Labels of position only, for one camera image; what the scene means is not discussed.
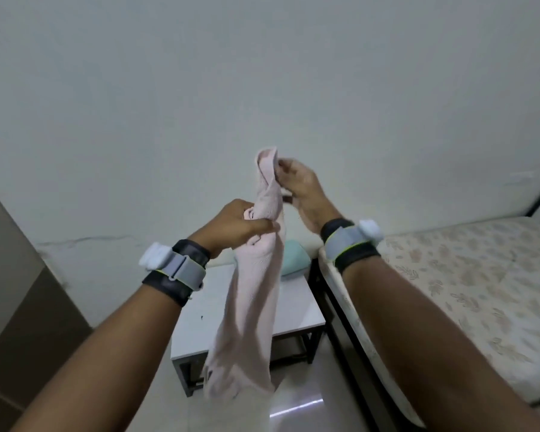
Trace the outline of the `wrist tracker band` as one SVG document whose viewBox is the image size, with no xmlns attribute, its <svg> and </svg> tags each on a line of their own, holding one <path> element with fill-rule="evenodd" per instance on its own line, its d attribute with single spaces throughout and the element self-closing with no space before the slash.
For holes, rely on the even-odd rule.
<svg viewBox="0 0 540 432">
<path fill-rule="evenodd" d="M 143 284 L 184 307 L 194 292 L 202 290 L 210 258 L 211 253 L 205 247 L 190 239 L 181 239 L 172 247 L 153 243 L 138 264 L 148 272 Z"/>
<path fill-rule="evenodd" d="M 340 217 L 325 223 L 319 235 L 324 243 L 326 259 L 340 275 L 353 263 L 379 256 L 377 246 L 383 240 L 380 226 L 372 219 L 354 223 Z"/>
</svg>

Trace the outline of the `person's left forearm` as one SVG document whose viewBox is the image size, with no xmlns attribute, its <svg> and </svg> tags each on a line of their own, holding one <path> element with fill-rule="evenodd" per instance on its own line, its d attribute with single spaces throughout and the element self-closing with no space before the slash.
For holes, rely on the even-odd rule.
<svg viewBox="0 0 540 432">
<path fill-rule="evenodd" d="M 125 432 L 181 310 L 168 295 L 141 285 L 80 345 L 10 432 Z"/>
</svg>

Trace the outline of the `black bed frame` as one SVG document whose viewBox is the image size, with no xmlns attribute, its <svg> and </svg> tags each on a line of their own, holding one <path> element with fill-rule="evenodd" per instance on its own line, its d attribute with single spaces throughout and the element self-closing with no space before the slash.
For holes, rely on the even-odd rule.
<svg viewBox="0 0 540 432">
<path fill-rule="evenodd" d="M 523 217 L 540 220 L 540 196 Z M 353 307 L 341 276 L 324 251 L 313 260 L 310 287 L 343 373 L 371 432 L 425 432 L 410 402 L 393 381 Z M 540 412 L 540 401 L 529 403 Z"/>
</svg>

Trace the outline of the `brown wardrobe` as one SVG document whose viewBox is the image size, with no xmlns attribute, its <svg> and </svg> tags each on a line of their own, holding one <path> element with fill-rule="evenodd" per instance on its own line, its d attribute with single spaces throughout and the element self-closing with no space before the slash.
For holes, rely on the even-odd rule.
<svg viewBox="0 0 540 432">
<path fill-rule="evenodd" d="M 0 202 L 0 432 L 8 432 L 92 327 Z"/>
</svg>

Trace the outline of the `floral mattress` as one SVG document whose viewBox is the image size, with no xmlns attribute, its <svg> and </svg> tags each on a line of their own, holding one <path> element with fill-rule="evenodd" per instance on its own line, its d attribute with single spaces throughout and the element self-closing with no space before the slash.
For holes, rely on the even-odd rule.
<svg viewBox="0 0 540 432">
<path fill-rule="evenodd" d="M 540 401 L 540 220 L 389 236 L 377 246 L 528 403 Z"/>
</svg>

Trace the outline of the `white side table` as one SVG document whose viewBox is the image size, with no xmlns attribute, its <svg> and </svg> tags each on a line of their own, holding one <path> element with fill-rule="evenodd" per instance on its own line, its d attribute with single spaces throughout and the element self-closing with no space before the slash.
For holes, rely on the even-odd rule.
<svg viewBox="0 0 540 432">
<path fill-rule="evenodd" d="M 310 263 L 282 276 L 247 261 L 208 268 L 172 334 L 170 359 L 187 397 L 232 399 L 275 390 L 271 371 L 312 364 L 325 319 L 307 282 Z"/>
</svg>

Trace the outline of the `pink towel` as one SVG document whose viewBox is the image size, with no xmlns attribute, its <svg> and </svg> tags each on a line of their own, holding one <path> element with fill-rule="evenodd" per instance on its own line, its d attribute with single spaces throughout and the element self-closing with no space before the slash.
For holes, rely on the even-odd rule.
<svg viewBox="0 0 540 432">
<path fill-rule="evenodd" d="M 244 215 L 278 222 L 280 232 L 252 237 L 234 251 L 223 319 L 202 370 L 209 400 L 231 400 L 245 389 L 264 394 L 275 390 L 269 364 L 286 240 L 277 164 L 276 147 L 258 153 L 256 200 Z"/>
</svg>

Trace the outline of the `left wrist tracker band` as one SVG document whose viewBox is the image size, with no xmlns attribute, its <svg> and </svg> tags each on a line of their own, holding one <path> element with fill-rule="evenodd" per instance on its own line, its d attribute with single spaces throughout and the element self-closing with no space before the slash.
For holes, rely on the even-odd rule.
<svg viewBox="0 0 540 432">
<path fill-rule="evenodd" d="M 143 284 L 184 307 L 194 292 L 202 290 L 210 258 L 211 253 L 205 247 L 190 239 L 181 239 L 172 247 L 153 243 L 138 264 L 148 272 Z"/>
</svg>

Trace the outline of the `person's right hand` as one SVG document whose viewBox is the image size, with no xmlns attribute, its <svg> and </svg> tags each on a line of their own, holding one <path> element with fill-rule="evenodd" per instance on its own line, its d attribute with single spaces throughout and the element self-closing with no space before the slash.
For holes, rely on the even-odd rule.
<svg viewBox="0 0 540 432">
<path fill-rule="evenodd" d="M 293 174 L 281 173 L 277 163 L 275 174 L 281 188 L 289 192 L 283 200 L 297 210 L 310 232 L 319 234 L 325 223 L 343 218 L 325 194 L 317 174 L 302 162 L 297 160 L 297 172 Z"/>
</svg>

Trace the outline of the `right wrist tracker band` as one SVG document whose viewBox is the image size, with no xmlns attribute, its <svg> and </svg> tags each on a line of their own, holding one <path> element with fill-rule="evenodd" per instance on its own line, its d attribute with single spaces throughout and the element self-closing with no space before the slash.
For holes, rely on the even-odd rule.
<svg viewBox="0 0 540 432">
<path fill-rule="evenodd" d="M 325 223 L 319 235 L 324 243 L 326 259 L 340 275 L 353 263 L 379 256 L 377 246 L 383 240 L 380 226 L 372 219 L 354 223 L 340 217 Z"/>
</svg>

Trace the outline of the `person's left hand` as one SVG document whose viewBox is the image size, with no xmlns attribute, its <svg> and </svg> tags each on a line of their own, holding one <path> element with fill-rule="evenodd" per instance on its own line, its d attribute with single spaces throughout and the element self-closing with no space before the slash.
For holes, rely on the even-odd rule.
<svg viewBox="0 0 540 432">
<path fill-rule="evenodd" d="M 210 259 L 216 259 L 224 250 L 235 249 L 252 237 L 264 235 L 244 233 L 244 214 L 253 206 L 251 202 L 234 199 L 187 239 L 206 249 Z"/>
</svg>

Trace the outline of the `light green cloth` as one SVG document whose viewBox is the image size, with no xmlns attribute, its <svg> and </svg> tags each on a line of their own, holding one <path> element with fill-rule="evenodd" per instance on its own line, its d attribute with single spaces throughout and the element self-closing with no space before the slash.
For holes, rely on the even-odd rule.
<svg viewBox="0 0 540 432">
<path fill-rule="evenodd" d="M 311 258 L 304 247 L 296 240 L 288 239 L 284 244 L 280 278 L 287 280 L 300 276 L 307 277 Z"/>
</svg>

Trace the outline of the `person's right forearm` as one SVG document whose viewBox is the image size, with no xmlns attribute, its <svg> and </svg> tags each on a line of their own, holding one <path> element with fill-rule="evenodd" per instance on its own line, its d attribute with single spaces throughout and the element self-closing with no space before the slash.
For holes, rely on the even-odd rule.
<svg viewBox="0 0 540 432">
<path fill-rule="evenodd" d="M 377 353 L 428 430 L 540 432 L 540 414 L 380 256 L 353 262 L 343 281 Z"/>
</svg>

